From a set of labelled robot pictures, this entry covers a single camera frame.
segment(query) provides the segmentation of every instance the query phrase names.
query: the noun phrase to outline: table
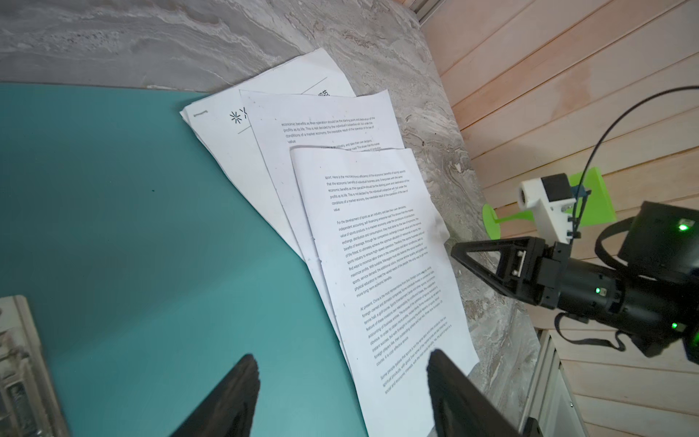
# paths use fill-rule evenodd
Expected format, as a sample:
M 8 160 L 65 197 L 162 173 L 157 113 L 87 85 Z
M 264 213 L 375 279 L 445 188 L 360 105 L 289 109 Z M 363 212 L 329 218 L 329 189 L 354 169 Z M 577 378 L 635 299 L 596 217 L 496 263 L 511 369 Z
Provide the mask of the table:
M 389 90 L 447 246 L 487 238 L 484 198 L 419 25 L 390 0 L 28 0 L 0 9 L 0 29 L 0 81 L 26 83 L 217 92 L 323 47 L 357 95 Z M 535 332 L 521 304 L 452 264 L 481 360 L 469 378 L 516 424 Z

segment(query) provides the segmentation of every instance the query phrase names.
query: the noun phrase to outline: wooden wall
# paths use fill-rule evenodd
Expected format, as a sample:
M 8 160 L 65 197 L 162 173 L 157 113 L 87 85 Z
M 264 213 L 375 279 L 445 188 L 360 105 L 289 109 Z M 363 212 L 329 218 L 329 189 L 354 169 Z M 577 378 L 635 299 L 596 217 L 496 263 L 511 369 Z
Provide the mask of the wooden wall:
M 519 210 L 522 180 L 582 171 L 591 147 L 634 103 L 699 85 L 699 0 L 446 0 L 422 29 L 499 217 Z M 593 165 L 619 220 L 644 200 L 699 209 L 699 92 L 637 109 Z M 582 228 L 574 257 L 599 262 L 594 241 L 606 226 Z M 502 231 L 535 234 L 522 220 Z M 623 237 L 606 242 L 610 253 Z M 548 311 L 531 311 L 535 326 L 553 329 L 553 315 L 540 310 Z M 566 324 L 571 338 L 613 336 L 603 325 Z M 621 353 L 558 338 L 556 347 L 592 437 L 699 435 L 699 395 L 687 389 L 699 387 L 699 366 L 679 343 L 653 359 L 632 345 Z

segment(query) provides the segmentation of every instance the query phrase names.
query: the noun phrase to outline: black cable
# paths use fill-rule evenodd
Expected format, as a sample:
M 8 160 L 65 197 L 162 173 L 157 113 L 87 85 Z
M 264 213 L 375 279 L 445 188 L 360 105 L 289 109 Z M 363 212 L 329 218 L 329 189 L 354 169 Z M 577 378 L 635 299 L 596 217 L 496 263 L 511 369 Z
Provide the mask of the black cable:
M 609 135 L 609 133 L 610 133 L 610 132 L 612 131 L 612 129 L 614 128 L 614 126 L 616 126 L 616 125 L 617 125 L 625 116 L 627 116 L 632 110 L 638 108 L 638 107 L 641 106 L 642 104 L 644 104 L 644 103 L 646 103 L 646 102 L 648 102 L 648 101 L 651 101 L 651 100 L 653 100 L 653 99 L 655 99 L 655 98 L 657 98 L 657 97 L 664 96 L 665 94 L 669 94 L 669 93 L 671 93 L 671 92 L 686 91 L 686 90 L 688 90 L 688 89 L 699 89 L 699 85 L 688 85 L 688 86 L 686 86 L 686 87 L 670 88 L 670 89 L 666 89 L 665 91 L 661 91 L 661 92 L 659 92 L 658 94 L 653 94 L 653 95 L 650 96 L 650 97 L 646 97 L 645 99 L 641 100 L 640 102 L 638 102 L 638 103 L 635 104 L 634 106 L 631 106 L 629 109 L 627 109 L 626 111 L 624 111 L 624 113 L 621 114 L 621 115 L 619 116 L 619 118 L 617 118 L 617 119 L 612 123 L 611 126 L 609 126 L 609 128 L 607 129 L 607 131 L 605 131 L 604 135 L 602 135 L 602 138 L 600 138 L 600 140 L 597 142 L 597 144 L 595 144 L 595 147 L 592 148 L 592 153 L 590 154 L 590 158 L 587 160 L 587 164 L 585 164 L 585 169 L 582 171 L 582 175 L 580 176 L 580 184 L 578 184 L 577 190 L 575 191 L 575 203 L 574 203 L 573 206 L 572 206 L 572 216 L 573 216 L 572 232 L 573 232 L 573 235 L 575 235 L 575 232 L 577 232 L 577 229 L 580 227 L 580 222 L 582 221 L 582 214 L 585 212 L 585 203 L 583 203 L 582 207 L 580 208 L 580 218 L 579 218 L 579 219 L 575 219 L 575 213 L 577 212 L 577 202 L 578 202 L 578 199 L 580 198 L 580 188 L 582 187 L 582 183 L 583 183 L 583 181 L 585 180 L 585 175 L 587 174 L 587 169 L 589 169 L 590 163 L 592 162 L 592 158 L 594 158 L 594 157 L 595 157 L 595 153 L 597 153 L 597 149 L 600 148 L 600 145 L 601 145 L 602 142 L 605 140 L 605 138 L 607 138 L 607 135 Z M 570 240 L 570 245 L 571 245 L 571 246 L 572 246 L 572 242 L 573 242 L 574 240 L 575 240 L 574 238 L 571 238 L 571 240 Z

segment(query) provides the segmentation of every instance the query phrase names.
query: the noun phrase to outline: marble surface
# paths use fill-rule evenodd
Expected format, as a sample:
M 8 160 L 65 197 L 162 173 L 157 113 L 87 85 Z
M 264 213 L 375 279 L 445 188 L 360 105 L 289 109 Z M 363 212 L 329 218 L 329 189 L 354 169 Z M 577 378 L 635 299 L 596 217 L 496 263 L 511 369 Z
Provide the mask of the marble surface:
M 357 95 L 390 91 L 447 248 L 485 239 L 484 198 L 424 37 L 391 0 L 0 2 L 0 81 L 216 92 L 319 47 Z M 518 424 L 539 350 L 531 322 L 452 265 L 480 357 L 469 378 Z

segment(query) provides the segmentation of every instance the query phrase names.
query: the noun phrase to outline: marble pattern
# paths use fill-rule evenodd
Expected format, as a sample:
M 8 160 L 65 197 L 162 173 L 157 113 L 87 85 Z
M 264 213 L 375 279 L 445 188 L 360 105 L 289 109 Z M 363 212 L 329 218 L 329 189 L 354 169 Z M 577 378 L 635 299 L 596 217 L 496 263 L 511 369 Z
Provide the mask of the marble pattern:
M 216 92 L 318 47 L 357 95 L 390 91 L 448 248 L 485 239 L 484 198 L 430 52 L 391 0 L 0 2 L 1 81 Z M 481 360 L 470 379 L 517 424 L 539 350 L 526 310 L 452 264 Z

